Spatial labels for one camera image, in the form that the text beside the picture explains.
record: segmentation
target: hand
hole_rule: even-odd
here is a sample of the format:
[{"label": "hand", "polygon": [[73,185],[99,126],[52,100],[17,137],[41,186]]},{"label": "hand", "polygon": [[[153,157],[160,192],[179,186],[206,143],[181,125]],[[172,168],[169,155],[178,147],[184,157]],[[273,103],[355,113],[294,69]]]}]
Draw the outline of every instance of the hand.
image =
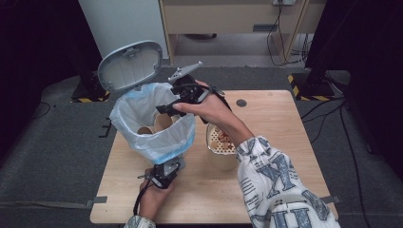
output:
[{"label": "hand", "polygon": [[[148,180],[144,180],[144,182],[140,185],[140,191],[145,187],[147,182]],[[163,206],[165,199],[173,190],[174,182],[169,184],[167,189],[161,189],[155,185],[148,187],[140,200],[139,216],[154,220],[158,214],[158,211]]]},{"label": "hand", "polygon": [[[196,81],[202,86],[204,82]],[[193,113],[207,120],[226,132],[234,146],[238,146],[254,134],[225,104],[214,94],[208,94],[201,104],[176,103],[175,109],[184,113]]]}]

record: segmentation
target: gray carpet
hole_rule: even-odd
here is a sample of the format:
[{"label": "gray carpet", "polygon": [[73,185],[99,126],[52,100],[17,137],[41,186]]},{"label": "gray carpet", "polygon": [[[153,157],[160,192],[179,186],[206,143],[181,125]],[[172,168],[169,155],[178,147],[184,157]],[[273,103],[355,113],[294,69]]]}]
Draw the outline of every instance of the gray carpet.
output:
[{"label": "gray carpet", "polygon": [[[151,82],[166,82],[175,68],[164,67]],[[287,89],[287,76],[301,68],[202,67],[192,75],[223,90]],[[43,92],[36,119],[32,119],[0,170],[0,202],[52,201],[83,204],[98,191],[108,154],[116,134],[108,137],[103,125],[115,101],[124,91],[103,103],[75,104],[70,97],[79,83],[72,77]],[[303,116],[320,102],[296,101]],[[326,114],[342,103],[331,101],[303,120]],[[401,227],[403,183],[380,155],[369,154],[351,113],[343,107],[343,119],[356,156],[363,201],[372,227]],[[355,164],[339,112],[304,123],[331,194],[342,227],[366,227],[355,176]],[[90,209],[1,207],[0,227],[104,227],[89,221]]]}]

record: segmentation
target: person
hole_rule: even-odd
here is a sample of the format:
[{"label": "person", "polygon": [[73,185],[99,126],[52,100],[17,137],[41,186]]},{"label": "person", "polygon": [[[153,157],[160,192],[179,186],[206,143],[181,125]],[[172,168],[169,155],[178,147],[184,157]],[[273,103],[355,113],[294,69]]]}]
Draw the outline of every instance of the person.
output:
[{"label": "person", "polygon": [[[253,227],[340,227],[327,205],[302,184],[290,158],[263,136],[255,136],[217,96],[209,94],[200,104],[173,107],[200,116],[229,135],[237,148],[238,181]],[[152,220],[173,191],[171,185],[166,190],[149,188],[140,202],[139,215],[126,228],[155,227]]]}]

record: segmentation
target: patterned sleeve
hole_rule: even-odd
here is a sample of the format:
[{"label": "patterned sleeve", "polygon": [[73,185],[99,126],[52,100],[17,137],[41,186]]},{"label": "patterned sleeve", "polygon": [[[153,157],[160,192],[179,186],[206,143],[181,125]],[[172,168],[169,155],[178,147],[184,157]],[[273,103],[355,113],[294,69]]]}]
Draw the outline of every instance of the patterned sleeve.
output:
[{"label": "patterned sleeve", "polygon": [[290,158],[262,137],[237,148],[238,180],[254,227],[340,227],[299,179]]},{"label": "patterned sleeve", "polygon": [[155,228],[155,223],[148,218],[133,216],[127,222],[125,228]]}]

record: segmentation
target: plastic bag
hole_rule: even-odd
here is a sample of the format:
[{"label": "plastic bag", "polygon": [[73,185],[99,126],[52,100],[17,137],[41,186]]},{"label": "plastic bag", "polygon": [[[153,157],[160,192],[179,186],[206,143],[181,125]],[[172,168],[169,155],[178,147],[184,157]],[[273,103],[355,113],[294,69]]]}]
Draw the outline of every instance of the plastic bag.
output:
[{"label": "plastic bag", "polygon": [[142,85],[140,91],[130,90],[114,105],[109,115],[112,124],[122,133],[130,148],[153,164],[161,164],[183,154],[195,138],[195,117],[186,114],[166,130],[149,135],[139,135],[142,126],[154,124],[155,106],[168,105],[179,96],[174,95],[171,84]]}]

